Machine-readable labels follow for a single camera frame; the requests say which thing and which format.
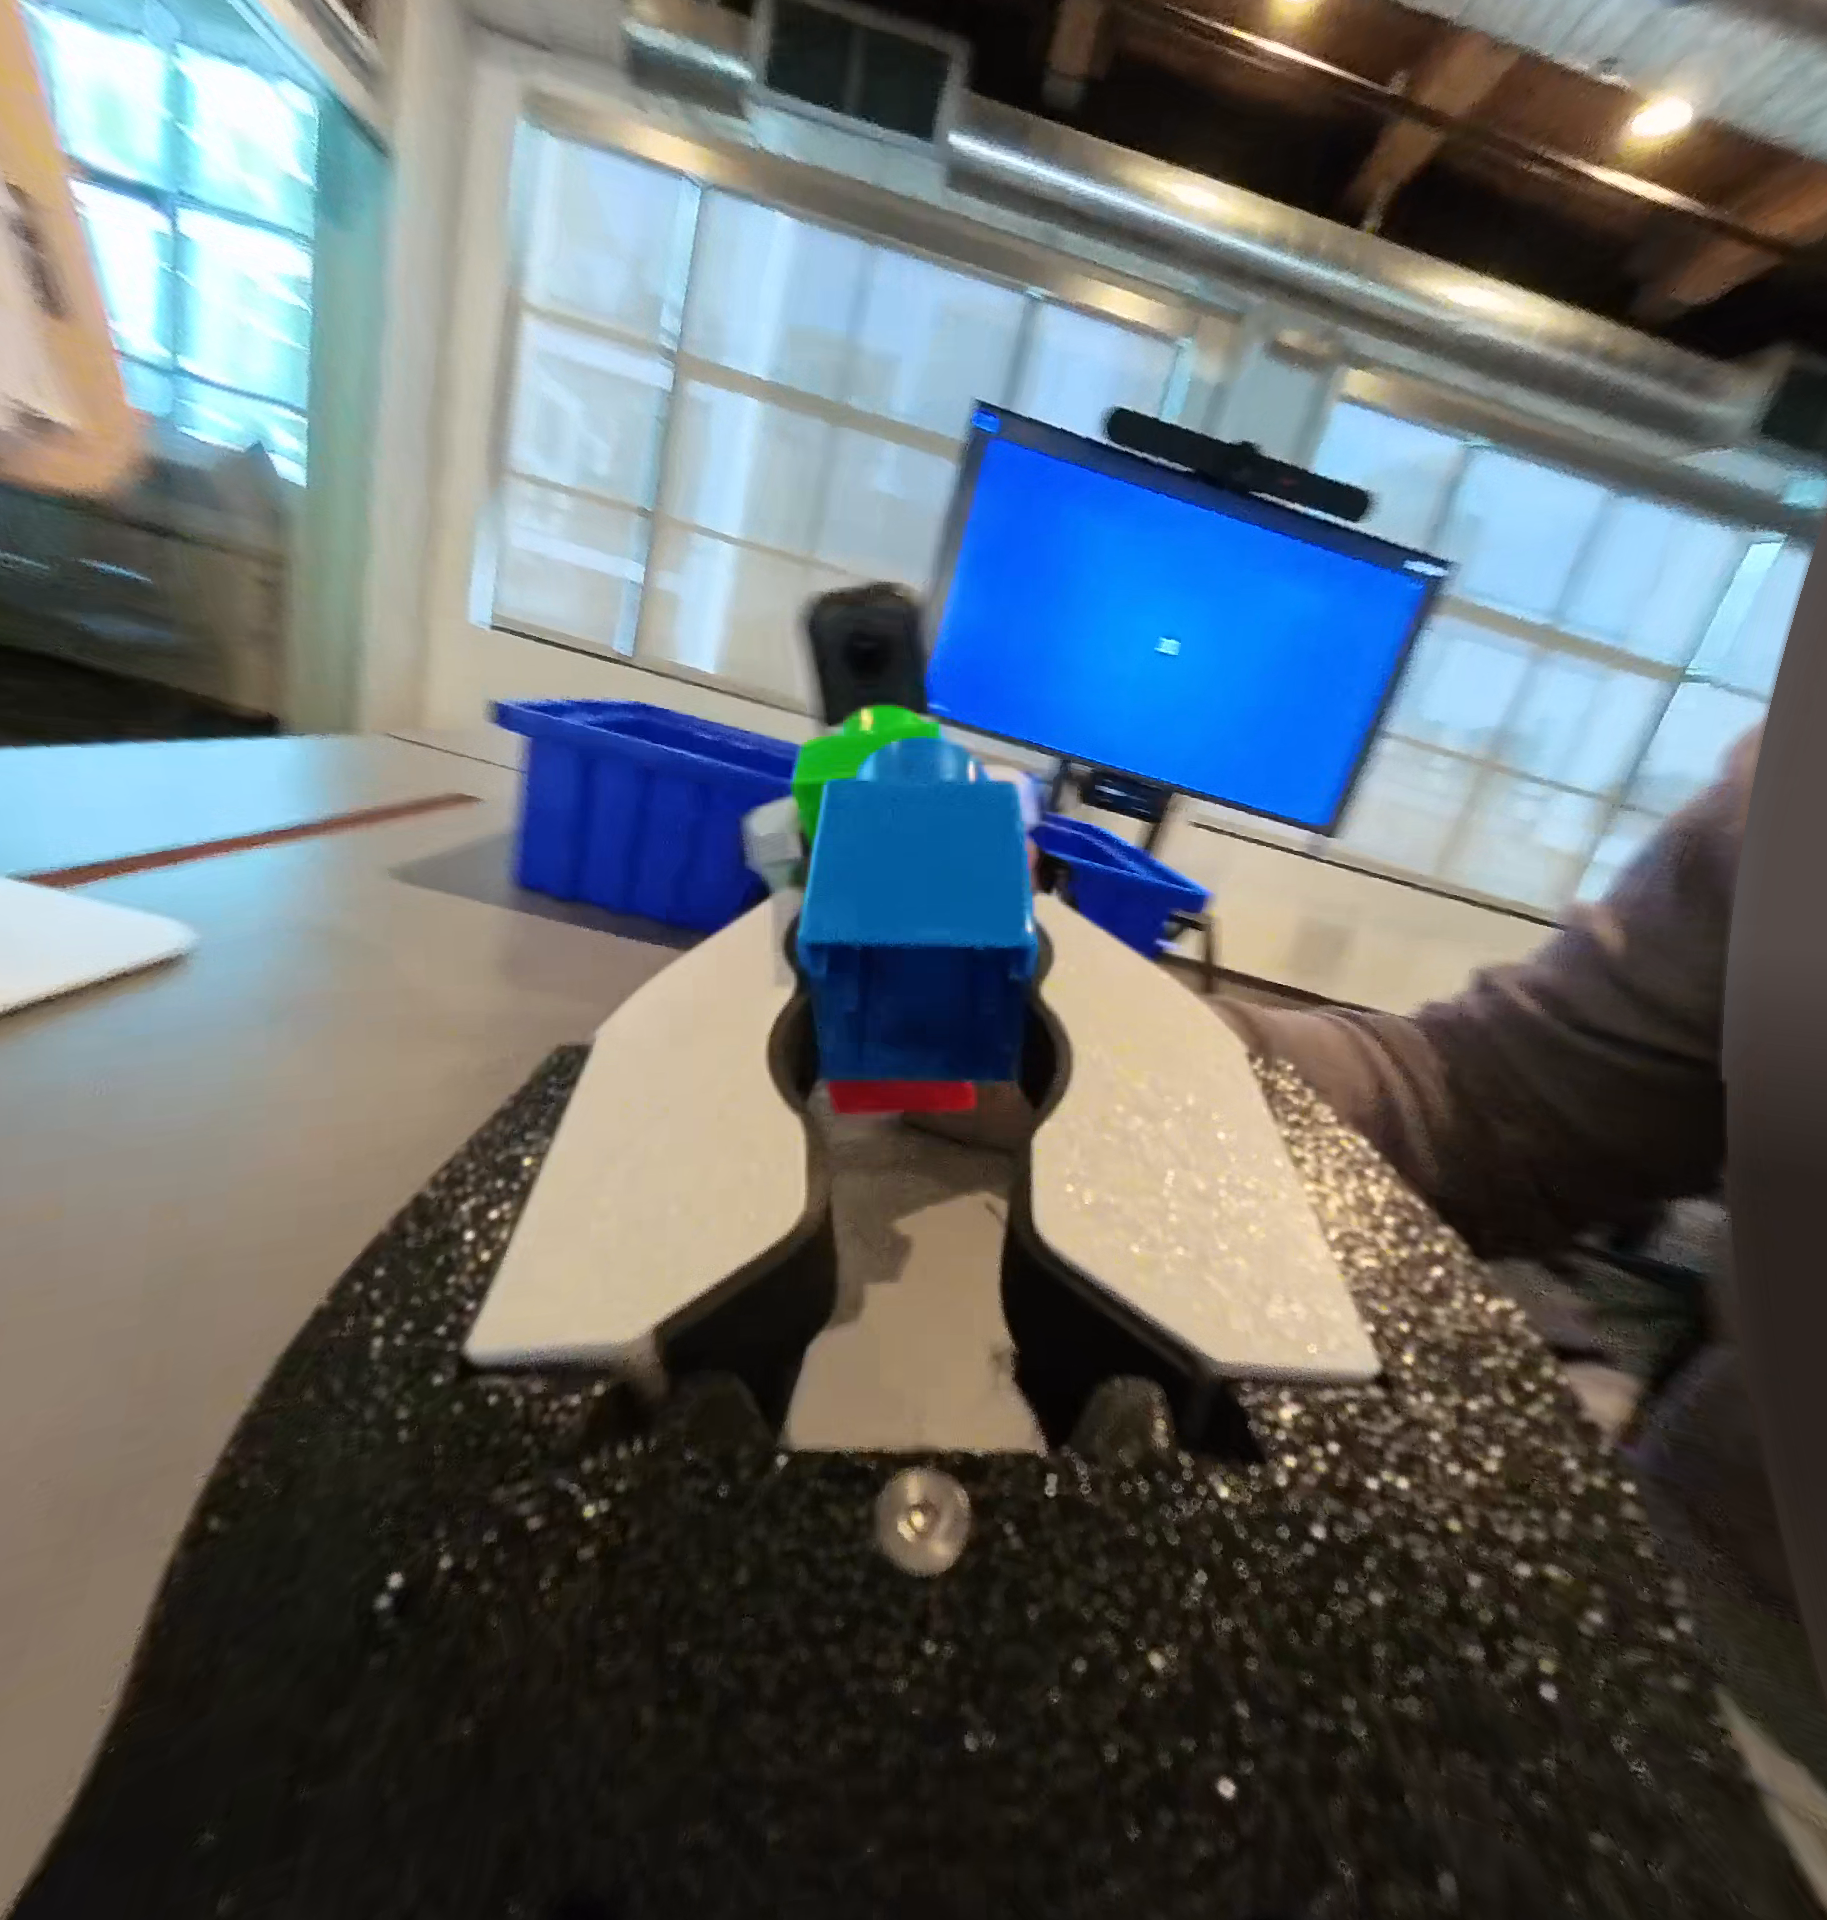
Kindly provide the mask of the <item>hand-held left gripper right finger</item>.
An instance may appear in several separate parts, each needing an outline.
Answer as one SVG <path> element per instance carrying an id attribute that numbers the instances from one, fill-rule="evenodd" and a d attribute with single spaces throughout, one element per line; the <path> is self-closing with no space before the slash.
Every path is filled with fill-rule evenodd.
<path id="1" fill-rule="evenodd" d="M 1012 1256 L 1203 1384 L 1381 1363 L 1241 1038 L 1173 974 L 1037 902 L 1046 1090 Z"/>

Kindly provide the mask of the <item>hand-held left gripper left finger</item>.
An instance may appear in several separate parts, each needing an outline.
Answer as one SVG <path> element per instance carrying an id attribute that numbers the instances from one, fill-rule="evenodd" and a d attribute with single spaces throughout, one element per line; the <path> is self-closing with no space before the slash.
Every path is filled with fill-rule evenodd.
<path id="1" fill-rule="evenodd" d="M 832 1204 L 797 916 L 758 902 L 593 1030 L 472 1323 L 475 1370 L 801 1370 L 832 1320 Z"/>

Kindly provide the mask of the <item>green mega block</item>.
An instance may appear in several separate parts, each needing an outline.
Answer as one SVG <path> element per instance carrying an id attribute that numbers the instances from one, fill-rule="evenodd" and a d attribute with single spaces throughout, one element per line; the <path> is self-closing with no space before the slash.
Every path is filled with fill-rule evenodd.
<path id="1" fill-rule="evenodd" d="M 801 843 L 813 847 L 827 787 L 852 780 L 867 759 L 905 740 L 938 740 L 941 725 L 911 707 L 856 707 L 843 722 L 801 746 L 791 795 L 800 814 Z"/>

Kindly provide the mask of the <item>blue mega block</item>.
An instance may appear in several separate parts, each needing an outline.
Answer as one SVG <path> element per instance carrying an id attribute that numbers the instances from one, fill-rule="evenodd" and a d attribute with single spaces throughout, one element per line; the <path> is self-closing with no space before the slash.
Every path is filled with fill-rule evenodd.
<path id="1" fill-rule="evenodd" d="M 944 738 L 829 783 L 795 953 L 827 1082 L 1014 1081 L 1042 962 L 1020 788 Z"/>

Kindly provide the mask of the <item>blue plastic bin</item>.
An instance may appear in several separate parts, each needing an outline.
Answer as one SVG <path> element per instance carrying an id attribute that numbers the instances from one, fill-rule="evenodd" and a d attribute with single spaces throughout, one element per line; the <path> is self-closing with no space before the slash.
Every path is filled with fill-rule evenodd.
<path id="1" fill-rule="evenodd" d="M 498 705 L 526 746 L 516 883 L 684 931 L 722 931 L 760 891 L 742 817 L 793 804 L 801 749 L 631 701 Z M 1066 900 L 1127 946 L 1154 953 L 1207 891 L 1118 835 L 1021 812 Z"/>

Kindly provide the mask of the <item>person's right forearm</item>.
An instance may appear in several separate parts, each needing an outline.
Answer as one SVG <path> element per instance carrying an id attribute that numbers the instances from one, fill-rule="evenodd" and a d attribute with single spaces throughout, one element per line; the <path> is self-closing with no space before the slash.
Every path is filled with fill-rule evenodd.
<path id="1" fill-rule="evenodd" d="M 1727 1162 L 1722 1014 L 1765 729 L 1616 887 L 1524 962 L 1410 1016 L 1238 1005 L 1289 1068 L 1484 1258 L 1703 1199 Z"/>

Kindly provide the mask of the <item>blue display screen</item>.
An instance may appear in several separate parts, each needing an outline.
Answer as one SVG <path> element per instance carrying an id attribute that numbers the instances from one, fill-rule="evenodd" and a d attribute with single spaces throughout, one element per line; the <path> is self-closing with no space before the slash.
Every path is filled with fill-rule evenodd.
<path id="1" fill-rule="evenodd" d="M 925 593 L 927 707 L 1330 835 L 1451 570 L 981 400 Z"/>

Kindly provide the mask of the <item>black display stand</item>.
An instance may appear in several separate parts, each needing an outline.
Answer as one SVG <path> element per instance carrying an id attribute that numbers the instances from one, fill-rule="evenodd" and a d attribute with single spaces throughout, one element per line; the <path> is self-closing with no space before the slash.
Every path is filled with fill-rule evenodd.
<path id="1" fill-rule="evenodd" d="M 1061 759 L 1050 780 L 1046 810 L 1071 818 L 1081 808 L 1103 812 L 1131 823 L 1146 854 L 1154 854 L 1178 804 L 1188 795 L 1182 788 L 1130 775 L 1106 766 Z"/>

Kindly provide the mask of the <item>large grid window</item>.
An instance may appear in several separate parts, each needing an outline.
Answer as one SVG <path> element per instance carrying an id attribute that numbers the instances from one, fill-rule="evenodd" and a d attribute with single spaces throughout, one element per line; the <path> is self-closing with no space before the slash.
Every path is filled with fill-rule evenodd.
<path id="1" fill-rule="evenodd" d="M 805 711 L 805 603 L 925 584 L 974 398 L 1089 438 L 1134 406 L 1363 486 L 1452 566 L 1351 861 L 1560 906 L 1765 718 L 1810 540 L 1401 406 L 1267 306 L 1061 301 L 538 128 L 515 208 L 499 631 Z"/>

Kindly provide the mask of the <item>metal air vent grille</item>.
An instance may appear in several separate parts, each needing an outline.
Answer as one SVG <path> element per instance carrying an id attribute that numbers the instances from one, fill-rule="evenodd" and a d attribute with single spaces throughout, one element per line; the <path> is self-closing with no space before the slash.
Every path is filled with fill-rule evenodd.
<path id="1" fill-rule="evenodd" d="M 961 36 L 850 2 L 756 2 L 753 64 L 764 99 L 813 118 L 935 145 L 969 91 Z"/>

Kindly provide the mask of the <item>cardboard box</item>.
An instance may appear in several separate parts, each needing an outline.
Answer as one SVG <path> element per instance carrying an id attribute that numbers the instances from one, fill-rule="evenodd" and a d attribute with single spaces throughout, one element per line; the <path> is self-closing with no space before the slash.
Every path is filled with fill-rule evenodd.
<path id="1" fill-rule="evenodd" d="M 189 655 L 195 690 L 279 722 L 288 601 L 303 490 L 267 445 L 160 428 L 124 512 L 151 543 L 151 577 Z"/>

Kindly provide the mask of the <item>instruction board stand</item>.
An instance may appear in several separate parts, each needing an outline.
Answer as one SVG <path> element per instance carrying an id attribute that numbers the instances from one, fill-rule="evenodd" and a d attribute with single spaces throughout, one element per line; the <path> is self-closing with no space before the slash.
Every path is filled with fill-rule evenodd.
<path id="1" fill-rule="evenodd" d="M 0 2 L 0 485 L 119 493 L 143 452 L 18 5 Z M 0 877 L 0 1019 L 185 960 L 180 921 Z"/>

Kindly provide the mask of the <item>silver ventilation duct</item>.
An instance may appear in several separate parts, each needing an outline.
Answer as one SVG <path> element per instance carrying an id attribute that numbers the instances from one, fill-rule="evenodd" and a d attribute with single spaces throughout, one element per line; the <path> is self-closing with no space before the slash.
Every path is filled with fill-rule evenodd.
<path id="1" fill-rule="evenodd" d="M 769 105 L 807 115 L 760 95 L 753 13 L 631 5 L 627 66 L 642 83 L 724 113 Z M 960 193 L 1262 289 L 1389 352 L 1447 360 L 1655 436 L 1709 445 L 1756 438 L 1827 463 L 1827 360 L 1798 350 L 1709 360 L 973 91 L 943 141 L 913 145 L 935 150 Z"/>

